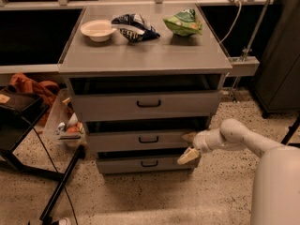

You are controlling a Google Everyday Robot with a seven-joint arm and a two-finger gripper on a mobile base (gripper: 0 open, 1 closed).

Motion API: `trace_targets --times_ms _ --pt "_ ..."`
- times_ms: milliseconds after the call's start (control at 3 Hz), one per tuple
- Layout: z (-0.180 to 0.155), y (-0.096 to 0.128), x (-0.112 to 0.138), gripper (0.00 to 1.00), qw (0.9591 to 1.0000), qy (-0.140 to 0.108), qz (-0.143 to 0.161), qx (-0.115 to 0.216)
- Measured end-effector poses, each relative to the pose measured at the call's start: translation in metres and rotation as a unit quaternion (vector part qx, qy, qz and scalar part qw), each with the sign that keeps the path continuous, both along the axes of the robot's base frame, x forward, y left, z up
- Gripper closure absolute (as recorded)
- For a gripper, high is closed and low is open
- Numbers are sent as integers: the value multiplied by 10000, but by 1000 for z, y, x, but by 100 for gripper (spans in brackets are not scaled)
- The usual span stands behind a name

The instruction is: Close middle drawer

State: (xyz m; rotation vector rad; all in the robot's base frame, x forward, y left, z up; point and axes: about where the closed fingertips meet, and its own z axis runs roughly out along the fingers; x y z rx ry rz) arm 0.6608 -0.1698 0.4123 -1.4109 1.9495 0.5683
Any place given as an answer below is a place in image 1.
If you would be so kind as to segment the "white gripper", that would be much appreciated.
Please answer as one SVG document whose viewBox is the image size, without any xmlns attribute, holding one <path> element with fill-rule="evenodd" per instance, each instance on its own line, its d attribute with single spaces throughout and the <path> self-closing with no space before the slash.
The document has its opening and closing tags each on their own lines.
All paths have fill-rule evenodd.
<svg viewBox="0 0 300 225">
<path fill-rule="evenodd" d="M 194 160 L 200 156 L 200 153 L 210 153 L 212 149 L 208 145 L 207 139 L 209 138 L 210 133 L 208 131 L 201 131 L 199 133 L 191 132 L 188 134 L 184 134 L 182 139 L 192 143 L 195 148 L 189 147 L 183 155 L 177 159 L 177 163 L 179 165 L 184 165 Z"/>
</svg>

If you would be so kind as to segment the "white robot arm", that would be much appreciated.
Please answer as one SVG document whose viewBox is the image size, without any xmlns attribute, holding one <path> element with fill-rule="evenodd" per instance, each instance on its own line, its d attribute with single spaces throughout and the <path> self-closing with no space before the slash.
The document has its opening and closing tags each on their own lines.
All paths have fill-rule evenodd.
<svg viewBox="0 0 300 225">
<path fill-rule="evenodd" d="M 300 225 L 300 149 L 273 141 L 230 118 L 220 127 L 185 134 L 191 146 L 180 165 L 214 150 L 246 148 L 259 158 L 255 172 L 250 225 Z"/>
</svg>

